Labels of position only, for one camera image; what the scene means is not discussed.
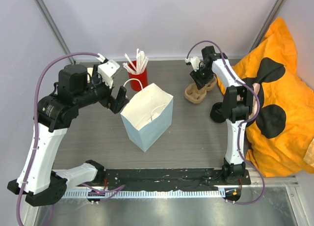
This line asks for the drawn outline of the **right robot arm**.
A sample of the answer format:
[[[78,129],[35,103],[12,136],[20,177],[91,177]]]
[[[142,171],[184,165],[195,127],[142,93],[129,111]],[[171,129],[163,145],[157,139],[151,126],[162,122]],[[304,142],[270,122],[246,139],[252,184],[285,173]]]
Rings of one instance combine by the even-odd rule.
[[[233,71],[223,52],[215,52],[213,46],[202,49],[200,60],[197,56],[186,57],[186,64],[193,68],[190,76],[198,89],[216,76],[222,82],[225,93],[221,113],[227,122],[227,152],[222,166],[221,177],[227,184],[238,184],[245,177],[246,163],[243,156],[245,124],[253,111],[254,91]]]

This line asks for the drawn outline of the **light blue paper bag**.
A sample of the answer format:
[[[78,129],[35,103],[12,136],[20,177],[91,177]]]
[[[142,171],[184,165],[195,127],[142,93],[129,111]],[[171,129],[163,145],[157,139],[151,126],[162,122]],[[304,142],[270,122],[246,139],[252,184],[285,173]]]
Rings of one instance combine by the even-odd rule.
[[[121,111],[129,139],[146,152],[172,124],[174,96],[155,83],[143,87]]]

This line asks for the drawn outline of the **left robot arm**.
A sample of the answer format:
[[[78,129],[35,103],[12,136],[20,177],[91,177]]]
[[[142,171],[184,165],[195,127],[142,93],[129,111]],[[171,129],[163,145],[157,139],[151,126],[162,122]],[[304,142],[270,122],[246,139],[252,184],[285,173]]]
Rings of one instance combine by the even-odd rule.
[[[37,105],[39,137],[34,137],[31,150],[36,150],[23,195],[31,206],[57,203],[67,189],[83,183],[100,186],[105,179],[105,168],[88,160],[66,170],[53,170],[59,145],[79,109],[100,103],[118,113],[128,103],[127,90],[120,86],[117,97],[111,95],[113,78],[121,70],[113,60],[93,66],[89,75],[84,65],[67,65],[58,73],[54,91]]]

